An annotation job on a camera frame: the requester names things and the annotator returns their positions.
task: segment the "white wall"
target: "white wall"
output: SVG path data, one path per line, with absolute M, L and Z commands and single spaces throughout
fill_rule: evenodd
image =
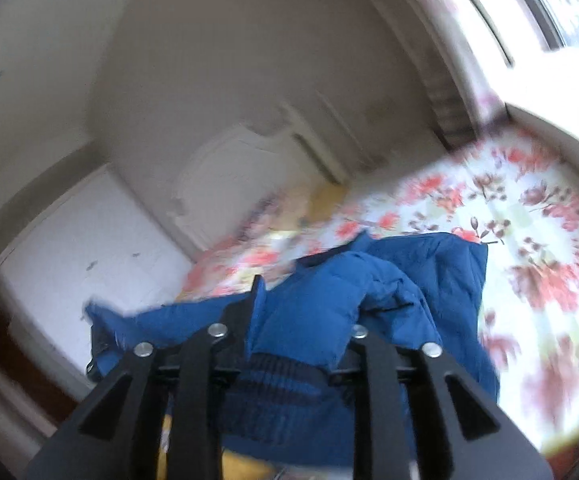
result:
M 509 114 L 537 131 L 579 171 L 579 49 L 541 54 L 501 86 Z
M 88 126 L 145 206 L 205 140 L 239 121 L 267 133 L 286 98 L 348 166 L 358 153 L 325 94 L 372 152 L 433 123 L 416 70 L 369 0 L 131 0 L 106 54 Z
M 0 209 L 41 173 L 90 142 L 83 128 L 74 126 L 17 154 L 0 170 Z
M 125 2 L 0 0 L 0 171 L 21 150 L 83 128 Z

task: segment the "yellow cloth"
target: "yellow cloth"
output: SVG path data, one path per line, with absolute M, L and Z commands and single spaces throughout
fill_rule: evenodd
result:
M 307 222 L 312 224 L 328 221 L 332 218 L 336 208 L 343 203 L 347 192 L 347 186 L 339 186 L 338 184 L 325 184 L 314 191 L 309 201 Z
M 158 450 L 156 480 L 167 479 L 167 449 L 171 428 L 172 416 L 166 415 L 163 419 L 161 446 Z M 274 473 L 274 468 L 267 462 L 232 453 L 227 449 L 223 451 L 223 480 L 266 480 Z
M 272 231 L 298 232 L 307 215 L 311 191 L 308 186 L 286 189 L 279 203 L 275 218 L 270 223 Z

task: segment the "ribbed cuff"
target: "ribbed cuff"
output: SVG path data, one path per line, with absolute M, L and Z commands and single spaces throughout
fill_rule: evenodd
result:
M 226 392 L 223 433 L 282 446 L 317 405 L 327 387 L 320 368 L 271 354 L 253 354 Z

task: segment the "window frame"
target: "window frame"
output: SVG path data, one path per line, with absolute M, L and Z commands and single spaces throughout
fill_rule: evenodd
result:
M 565 40 L 543 2 L 541 0 L 525 0 L 525 4 L 534 15 L 534 19 L 537 21 L 538 27 L 543 33 L 549 49 L 558 50 L 559 48 L 563 48 L 565 46 Z
M 514 56 L 512 55 L 508 46 L 506 46 L 505 39 L 503 38 L 503 35 L 496 26 L 496 22 L 494 21 L 490 13 L 487 12 L 487 9 L 480 0 L 469 0 L 469 1 L 474 6 L 474 9 L 476 9 L 477 12 L 481 15 L 483 21 L 492 32 L 492 35 L 496 40 L 496 43 L 500 47 L 503 57 L 505 58 L 505 63 L 507 64 L 507 66 L 513 66 Z

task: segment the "blue jacket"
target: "blue jacket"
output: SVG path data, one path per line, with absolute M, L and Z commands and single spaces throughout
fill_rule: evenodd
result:
M 328 386 L 355 323 L 393 344 L 434 341 L 495 399 L 498 380 L 477 336 L 487 246 L 445 234 L 373 240 L 302 258 L 285 282 L 260 291 L 246 339 L 247 366 L 222 407 L 223 445 L 263 460 L 350 466 L 353 404 Z M 167 347 L 217 321 L 246 294 L 176 303 L 133 317 L 90 303 L 92 322 L 117 348 L 97 357 L 107 373 L 141 341 Z

